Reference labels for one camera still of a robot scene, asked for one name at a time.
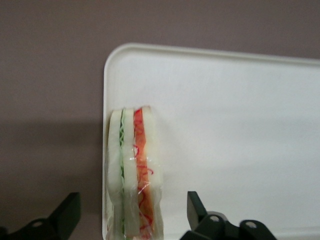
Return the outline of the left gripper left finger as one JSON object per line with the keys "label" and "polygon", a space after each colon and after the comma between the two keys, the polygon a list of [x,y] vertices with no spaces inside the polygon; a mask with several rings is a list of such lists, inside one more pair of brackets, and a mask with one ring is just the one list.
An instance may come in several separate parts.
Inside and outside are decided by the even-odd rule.
{"label": "left gripper left finger", "polygon": [[0,227],[2,240],[67,240],[81,219],[81,195],[71,192],[46,218],[32,220],[15,232]]}

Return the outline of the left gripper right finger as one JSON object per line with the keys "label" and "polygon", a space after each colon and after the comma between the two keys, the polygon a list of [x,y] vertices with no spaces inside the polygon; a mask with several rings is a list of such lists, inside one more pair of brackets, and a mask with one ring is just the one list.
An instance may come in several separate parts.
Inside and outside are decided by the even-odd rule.
{"label": "left gripper right finger", "polygon": [[232,224],[220,212],[207,211],[196,191],[187,192],[187,219],[190,230],[182,240],[274,240],[276,237],[262,222],[242,220]]}

